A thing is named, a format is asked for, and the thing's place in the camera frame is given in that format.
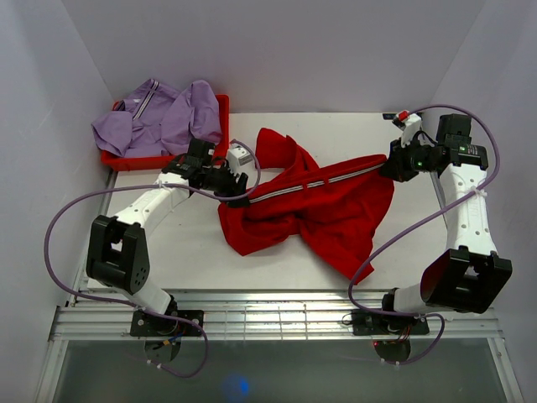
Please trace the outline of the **red trousers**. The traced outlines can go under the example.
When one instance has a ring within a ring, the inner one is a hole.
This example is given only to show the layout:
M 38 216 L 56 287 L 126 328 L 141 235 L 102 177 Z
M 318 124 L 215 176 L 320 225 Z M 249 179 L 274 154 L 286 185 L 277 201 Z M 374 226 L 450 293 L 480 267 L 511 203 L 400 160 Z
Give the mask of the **red trousers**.
M 292 235 L 335 271 L 360 282 L 373 272 L 365 261 L 387 214 L 394 183 L 380 175 L 387 158 L 371 154 L 320 167 L 290 136 L 262 128 L 255 155 L 262 169 L 278 169 L 259 185 L 245 207 L 221 204 L 227 243 L 246 256 Z

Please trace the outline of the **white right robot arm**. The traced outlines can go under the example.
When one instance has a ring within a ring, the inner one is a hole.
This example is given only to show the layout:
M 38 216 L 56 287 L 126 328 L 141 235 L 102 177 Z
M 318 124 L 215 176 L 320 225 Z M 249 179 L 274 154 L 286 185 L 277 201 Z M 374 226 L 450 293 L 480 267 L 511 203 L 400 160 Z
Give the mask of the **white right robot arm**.
M 410 181 L 420 172 L 437 179 L 444 211 L 446 250 L 430 264 L 420 282 L 394 288 L 383 298 L 381 328 L 398 333 L 409 324 L 409 313 L 434 311 L 484 313 L 512 274 L 512 264 L 502 259 L 493 242 L 487 219 L 485 147 L 472 143 L 471 119 L 447 114 L 439 119 L 435 139 L 424 136 L 421 117 L 402 111 L 393 123 L 402 134 L 390 144 L 380 174 L 397 182 Z

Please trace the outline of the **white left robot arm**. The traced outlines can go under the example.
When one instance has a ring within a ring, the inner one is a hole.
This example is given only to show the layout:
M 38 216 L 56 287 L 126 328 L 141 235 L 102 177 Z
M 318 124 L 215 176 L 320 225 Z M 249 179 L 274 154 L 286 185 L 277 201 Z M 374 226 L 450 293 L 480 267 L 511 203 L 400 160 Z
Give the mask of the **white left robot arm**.
M 175 156 L 146 192 L 91 225 L 87 276 L 119 291 L 132 306 L 151 311 L 149 325 L 159 335 L 171 334 L 178 316 L 170 310 L 171 295 L 150 278 L 149 235 L 194 194 L 231 207 L 248 204 L 248 174 L 242 168 L 256 160 L 253 151 L 236 140 L 225 156 L 217 157 L 215 151 L 207 141 L 190 141 L 186 152 Z

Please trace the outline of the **purple shirt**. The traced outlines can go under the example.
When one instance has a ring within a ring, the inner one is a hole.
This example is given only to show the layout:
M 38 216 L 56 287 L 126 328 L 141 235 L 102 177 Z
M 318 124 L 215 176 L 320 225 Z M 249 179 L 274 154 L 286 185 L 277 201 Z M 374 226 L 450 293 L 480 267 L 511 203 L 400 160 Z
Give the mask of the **purple shirt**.
M 208 82 L 179 91 L 149 79 L 91 123 L 96 146 L 119 158 L 183 154 L 192 139 L 223 139 L 219 103 Z

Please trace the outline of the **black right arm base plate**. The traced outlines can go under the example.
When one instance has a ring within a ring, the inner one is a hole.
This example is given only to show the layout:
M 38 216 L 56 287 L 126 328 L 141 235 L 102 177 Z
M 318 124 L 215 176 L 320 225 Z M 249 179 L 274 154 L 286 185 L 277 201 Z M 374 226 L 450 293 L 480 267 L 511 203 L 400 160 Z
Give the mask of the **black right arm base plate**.
M 351 311 L 352 333 L 354 336 L 399 335 L 409 331 L 410 335 L 427 335 L 430 332 L 426 319 L 380 315 L 369 311 Z

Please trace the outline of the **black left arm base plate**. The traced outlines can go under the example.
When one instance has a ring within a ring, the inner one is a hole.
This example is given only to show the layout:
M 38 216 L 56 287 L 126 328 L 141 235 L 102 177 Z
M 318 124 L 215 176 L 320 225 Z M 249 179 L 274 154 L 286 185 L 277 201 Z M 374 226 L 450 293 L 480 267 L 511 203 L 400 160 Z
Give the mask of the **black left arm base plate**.
M 200 327 L 204 324 L 205 313 L 202 310 L 178 310 L 173 311 L 173 315 L 192 321 Z M 171 338 L 180 334 L 184 337 L 199 337 L 201 331 L 183 322 L 151 316 L 141 310 L 133 313 L 129 330 L 129 335 L 132 337 Z

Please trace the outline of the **aluminium table edge rail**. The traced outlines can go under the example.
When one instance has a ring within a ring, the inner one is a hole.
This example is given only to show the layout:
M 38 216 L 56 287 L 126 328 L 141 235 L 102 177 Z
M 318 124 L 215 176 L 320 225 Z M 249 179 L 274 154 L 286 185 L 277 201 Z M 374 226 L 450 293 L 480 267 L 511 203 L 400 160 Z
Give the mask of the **aluminium table edge rail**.
M 180 292 L 179 307 L 202 310 L 212 341 L 350 340 L 353 305 L 333 292 Z M 57 309 L 50 339 L 128 340 L 133 309 L 78 301 Z

